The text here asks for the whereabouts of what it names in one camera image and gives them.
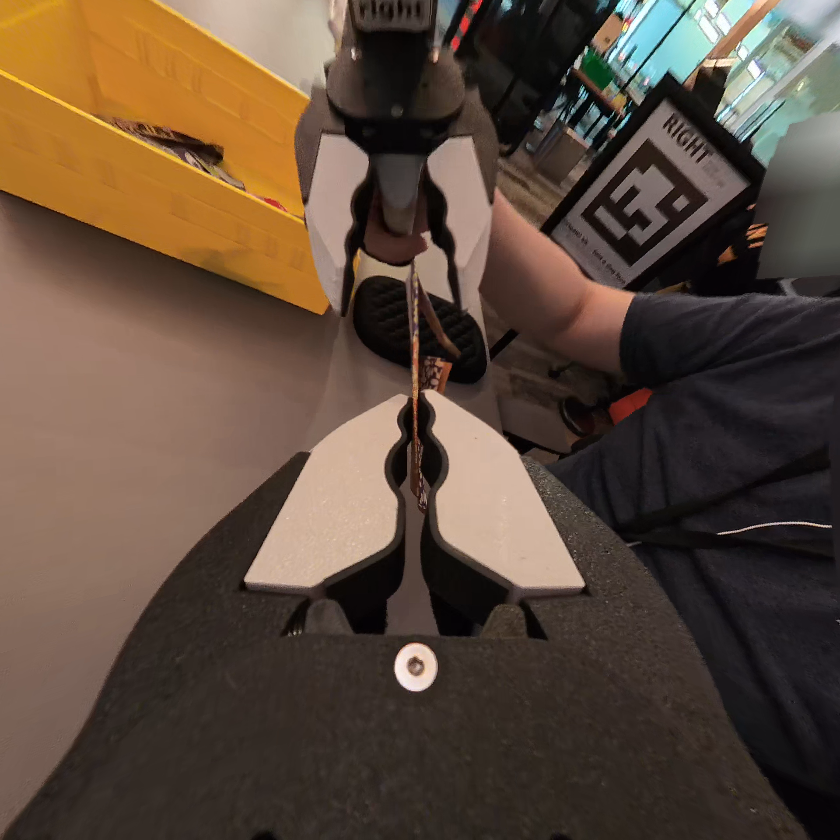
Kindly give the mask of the person's right forearm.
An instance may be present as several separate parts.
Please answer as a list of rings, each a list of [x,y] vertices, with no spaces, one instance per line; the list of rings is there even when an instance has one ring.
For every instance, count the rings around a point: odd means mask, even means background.
[[[594,371],[622,372],[621,336],[635,294],[588,279],[500,190],[480,292],[509,328],[546,351]]]

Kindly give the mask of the person's right hand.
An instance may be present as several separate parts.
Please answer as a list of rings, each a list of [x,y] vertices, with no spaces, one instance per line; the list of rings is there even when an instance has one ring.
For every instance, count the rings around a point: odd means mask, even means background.
[[[376,190],[365,226],[364,252],[389,266],[409,266],[416,257],[427,251],[427,231],[427,203],[424,198],[418,199],[412,232],[397,235],[385,225],[382,196]]]

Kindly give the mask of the grey trash bin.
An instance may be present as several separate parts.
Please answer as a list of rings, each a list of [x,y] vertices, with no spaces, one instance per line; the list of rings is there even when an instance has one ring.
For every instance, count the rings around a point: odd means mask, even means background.
[[[591,146],[588,140],[558,120],[537,145],[532,162],[537,173],[560,186],[588,155]]]

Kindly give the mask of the yellow plastic bin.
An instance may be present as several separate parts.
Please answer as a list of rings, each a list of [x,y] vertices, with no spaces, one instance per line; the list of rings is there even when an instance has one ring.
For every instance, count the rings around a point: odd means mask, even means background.
[[[160,2],[1,3],[2,190],[318,315],[302,218],[97,119],[224,147],[228,170],[303,214],[308,97]]]

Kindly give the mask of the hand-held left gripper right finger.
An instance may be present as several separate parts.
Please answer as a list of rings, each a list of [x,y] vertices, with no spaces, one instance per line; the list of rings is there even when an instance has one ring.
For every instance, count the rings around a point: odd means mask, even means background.
[[[585,588],[519,453],[445,395],[424,391],[429,485],[421,561],[444,602],[522,602]]]

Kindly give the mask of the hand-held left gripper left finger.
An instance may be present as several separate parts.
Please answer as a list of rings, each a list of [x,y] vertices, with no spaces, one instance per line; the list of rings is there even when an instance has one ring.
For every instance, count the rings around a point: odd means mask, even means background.
[[[307,454],[245,574],[254,592],[387,599],[403,577],[412,408],[394,395]]]

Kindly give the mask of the patterned purple orange origami paper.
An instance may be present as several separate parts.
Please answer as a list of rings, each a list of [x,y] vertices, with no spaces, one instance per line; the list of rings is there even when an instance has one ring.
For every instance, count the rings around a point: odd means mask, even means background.
[[[416,261],[410,263],[406,279],[407,323],[411,372],[412,442],[410,449],[409,485],[420,513],[427,511],[427,489],[422,471],[424,447],[419,436],[419,396],[422,390],[444,393],[453,363],[461,352],[447,336],[432,302],[417,274]],[[444,350],[444,357],[422,356],[420,352],[420,316],[423,315],[436,341]]]

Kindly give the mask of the black framed marker sign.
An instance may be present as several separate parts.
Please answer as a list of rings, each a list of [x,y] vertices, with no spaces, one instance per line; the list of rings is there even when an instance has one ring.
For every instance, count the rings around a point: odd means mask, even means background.
[[[765,167],[665,74],[542,225],[593,281],[635,291],[754,202]]]

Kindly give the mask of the pile of folded origami papers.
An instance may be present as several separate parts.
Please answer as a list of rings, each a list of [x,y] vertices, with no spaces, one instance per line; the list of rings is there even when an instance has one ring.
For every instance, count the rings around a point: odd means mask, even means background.
[[[159,151],[165,152],[183,163],[190,165],[192,168],[238,189],[240,192],[250,194],[284,213],[302,218],[300,213],[291,211],[277,201],[276,198],[262,196],[249,190],[246,184],[228,170],[224,161],[224,147],[218,144],[206,143],[192,135],[177,132],[153,123],[122,119],[104,114],[97,114],[96,117],[113,128],[134,137],[136,140],[140,140]]]

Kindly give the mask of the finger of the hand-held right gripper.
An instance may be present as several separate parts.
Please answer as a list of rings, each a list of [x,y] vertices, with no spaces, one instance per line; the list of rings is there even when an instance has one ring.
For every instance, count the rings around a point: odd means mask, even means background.
[[[331,309],[344,318],[354,273],[354,201],[367,183],[369,156],[343,134],[321,133],[306,201],[311,255]]]
[[[492,192],[470,136],[446,140],[428,157],[426,172],[429,232],[446,257],[453,303],[464,311],[477,299],[487,262]]]

